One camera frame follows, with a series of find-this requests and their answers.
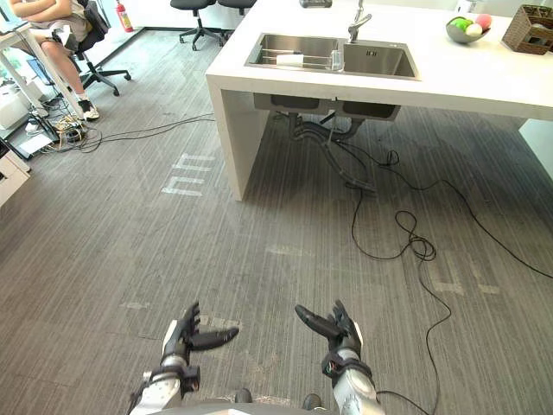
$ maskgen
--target robotic arm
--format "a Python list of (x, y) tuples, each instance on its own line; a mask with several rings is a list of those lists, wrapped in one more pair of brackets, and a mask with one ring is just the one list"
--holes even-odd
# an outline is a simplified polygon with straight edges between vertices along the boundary
[(332, 379), (340, 415), (385, 415), (377, 401), (371, 369), (360, 360), (363, 337), (359, 325), (341, 301), (327, 319), (296, 305), (296, 313), (314, 332), (327, 338), (328, 354), (322, 361), (323, 374)]
[(185, 393), (200, 388), (200, 368), (189, 366), (190, 352), (209, 350), (227, 344), (238, 328), (200, 333), (200, 307), (196, 302), (180, 320), (173, 320), (163, 340), (160, 366), (143, 375), (143, 383), (131, 395), (127, 415), (149, 415), (181, 405)]

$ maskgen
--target stainless steel sink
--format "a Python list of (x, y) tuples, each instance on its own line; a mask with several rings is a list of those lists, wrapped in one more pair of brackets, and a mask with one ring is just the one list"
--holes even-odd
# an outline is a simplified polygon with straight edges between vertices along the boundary
[[(332, 69), (334, 50), (342, 56), (340, 70)], [(303, 64), (300, 67), (277, 65), (280, 54), (303, 54)], [(349, 43), (340, 38), (262, 34), (246, 66), (420, 80), (407, 45), (383, 41)]]
[(359, 41), (343, 47), (344, 73), (418, 80), (415, 62), (403, 43)]
[(330, 69), (330, 54), (339, 48), (339, 40), (330, 37), (262, 35), (247, 64), (276, 67), (278, 55), (303, 54), (302, 67), (283, 68), (325, 71)]

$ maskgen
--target white countertop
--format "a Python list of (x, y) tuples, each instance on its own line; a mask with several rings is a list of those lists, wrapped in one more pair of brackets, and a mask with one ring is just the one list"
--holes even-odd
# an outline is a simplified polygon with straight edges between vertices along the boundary
[(257, 0), (207, 77), (222, 90), (553, 120), (553, 54), (511, 51), (501, 42), (511, 22), (506, 17), (495, 16), (490, 33), (479, 41), (459, 45), (445, 30), (453, 11), (365, 2), (372, 19), (359, 30), (359, 40), (406, 43), (419, 81), (245, 66), (262, 33), (347, 38), (356, 9), (357, 0), (335, 0), (330, 9), (303, 9), (298, 0)]

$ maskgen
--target wicker basket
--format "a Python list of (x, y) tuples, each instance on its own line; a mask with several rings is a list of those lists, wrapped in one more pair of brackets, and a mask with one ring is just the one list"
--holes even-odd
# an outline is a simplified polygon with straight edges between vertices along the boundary
[[(547, 29), (532, 27), (535, 23)], [(553, 9), (528, 4), (520, 6), (503, 42), (515, 52), (525, 54), (545, 54), (550, 48), (553, 50)]]

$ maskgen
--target fruit bowl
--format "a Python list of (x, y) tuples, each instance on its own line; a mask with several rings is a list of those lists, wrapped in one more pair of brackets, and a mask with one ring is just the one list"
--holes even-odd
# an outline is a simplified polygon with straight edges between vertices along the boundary
[(491, 29), (491, 28), (487, 28), (482, 32), (481, 35), (478, 35), (478, 36), (469, 36), (463, 31), (463, 29), (458, 28), (454, 24), (451, 24), (453, 20), (458, 19), (460, 17), (461, 16), (454, 17), (448, 22), (448, 24), (446, 24), (446, 30), (448, 31), (449, 37), (457, 43), (471, 43), (474, 41), (478, 41), (479, 39), (487, 35), (487, 32), (489, 32)]

